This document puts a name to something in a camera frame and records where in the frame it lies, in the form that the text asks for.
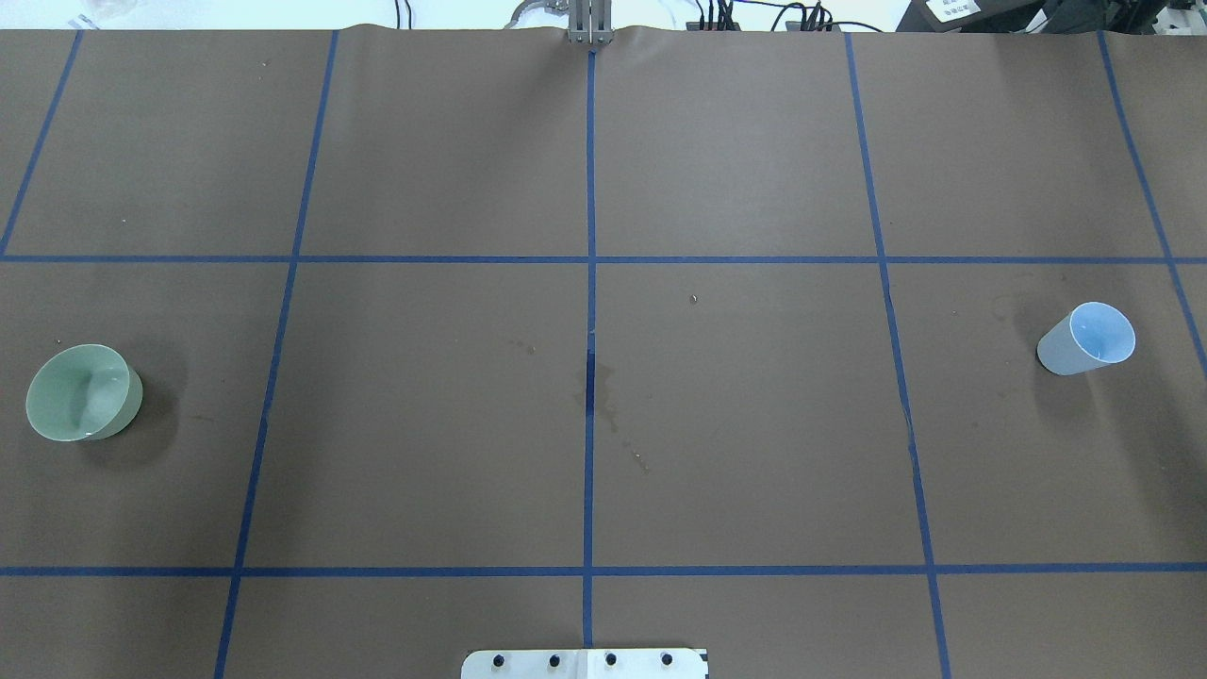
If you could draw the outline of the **green ceramic bowl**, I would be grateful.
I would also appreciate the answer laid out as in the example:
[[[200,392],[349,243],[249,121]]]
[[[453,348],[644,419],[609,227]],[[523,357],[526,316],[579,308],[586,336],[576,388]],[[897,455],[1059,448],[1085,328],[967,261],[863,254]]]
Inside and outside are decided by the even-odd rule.
[[[144,391],[138,370],[115,349],[74,345],[31,379],[27,422],[48,441],[99,441],[138,417]]]

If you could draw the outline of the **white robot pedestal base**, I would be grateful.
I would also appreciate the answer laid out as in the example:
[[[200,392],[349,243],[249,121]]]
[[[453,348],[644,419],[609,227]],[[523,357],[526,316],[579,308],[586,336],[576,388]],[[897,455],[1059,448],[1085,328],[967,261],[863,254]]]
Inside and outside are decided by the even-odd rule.
[[[461,678],[709,678],[705,650],[690,648],[601,648],[479,650],[470,652]]]

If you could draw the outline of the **aluminium frame post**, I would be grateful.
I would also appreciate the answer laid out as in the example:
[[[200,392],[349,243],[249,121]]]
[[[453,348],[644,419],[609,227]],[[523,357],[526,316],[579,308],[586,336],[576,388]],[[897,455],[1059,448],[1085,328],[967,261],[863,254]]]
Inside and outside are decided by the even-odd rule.
[[[570,0],[568,42],[604,46],[616,36],[612,27],[611,0]]]

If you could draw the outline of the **light blue plastic cup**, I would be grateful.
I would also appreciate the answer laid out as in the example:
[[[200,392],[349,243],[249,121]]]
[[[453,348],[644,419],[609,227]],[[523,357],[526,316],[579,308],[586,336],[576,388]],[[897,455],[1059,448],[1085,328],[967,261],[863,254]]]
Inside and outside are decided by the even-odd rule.
[[[1037,343],[1037,359],[1056,375],[1116,365],[1133,353],[1133,323],[1119,309],[1102,302],[1073,308]]]

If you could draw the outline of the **brown paper table mat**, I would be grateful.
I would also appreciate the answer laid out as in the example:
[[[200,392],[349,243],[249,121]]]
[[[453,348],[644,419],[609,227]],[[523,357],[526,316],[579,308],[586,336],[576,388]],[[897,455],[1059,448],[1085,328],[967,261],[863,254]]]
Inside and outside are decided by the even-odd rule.
[[[5,31],[2,675],[1202,678],[1203,112],[1201,36]],[[142,404],[48,441],[82,344]]]

